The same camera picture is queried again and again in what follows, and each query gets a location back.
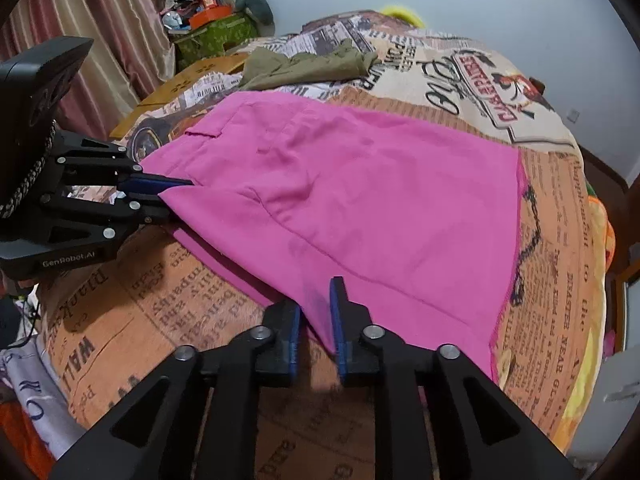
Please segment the cardboard box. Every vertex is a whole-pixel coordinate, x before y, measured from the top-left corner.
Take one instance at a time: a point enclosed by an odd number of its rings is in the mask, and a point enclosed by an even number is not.
[[[165,104],[170,103],[177,98],[187,88],[202,76],[209,72],[222,72],[225,74],[233,74],[242,70],[244,60],[248,54],[233,54],[232,56],[208,57],[196,61],[188,66],[182,72],[176,74],[162,86],[159,86],[155,92],[146,97],[134,110],[116,126],[110,134],[111,139],[121,139],[133,127],[140,115],[145,112],[157,110]]]
[[[209,7],[217,7],[218,0],[202,0],[202,4],[204,5],[205,9],[209,9]]]

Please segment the striped curtain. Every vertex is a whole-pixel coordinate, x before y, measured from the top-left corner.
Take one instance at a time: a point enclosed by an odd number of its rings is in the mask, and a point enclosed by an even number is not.
[[[94,38],[56,119],[65,130],[106,139],[175,72],[157,5],[162,0],[20,0],[0,29],[0,58],[56,36]]]

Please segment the power outlet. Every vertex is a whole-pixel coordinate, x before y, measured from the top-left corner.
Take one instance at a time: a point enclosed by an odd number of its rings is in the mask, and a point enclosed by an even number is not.
[[[569,110],[569,113],[566,115],[566,120],[570,123],[575,124],[575,122],[578,120],[578,117],[580,117],[580,112],[571,108],[571,110]]]

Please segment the newspaper print bedsheet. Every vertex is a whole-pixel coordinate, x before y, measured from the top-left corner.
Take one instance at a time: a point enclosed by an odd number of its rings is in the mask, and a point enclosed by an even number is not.
[[[604,246],[594,243],[602,226],[590,220],[574,138],[515,67],[476,41],[409,30],[374,12],[316,25],[243,49],[325,52],[347,34],[360,49],[375,49],[382,65],[362,80],[279,90],[422,118],[523,149],[530,186],[521,206],[521,261],[494,354],[500,387],[567,450],[591,395],[604,325]],[[140,117],[121,142],[134,158],[147,155],[156,146],[135,144],[142,130],[170,142],[236,83],[203,79],[189,99]],[[111,191],[77,195],[105,200]],[[44,285],[46,348],[70,412],[85,427],[175,346],[225,344],[260,317],[255,302],[156,227],[131,237],[114,262]],[[256,478],[372,478],[370,395],[342,391],[330,357],[312,340],[303,341],[301,361],[294,390],[261,397]]]

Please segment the white wall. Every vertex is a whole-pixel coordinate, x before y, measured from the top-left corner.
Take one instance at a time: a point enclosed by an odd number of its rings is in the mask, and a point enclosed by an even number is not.
[[[526,75],[578,142],[625,177],[640,173],[640,52],[608,0],[267,0],[276,33],[335,12],[403,4],[428,27],[484,41]]]

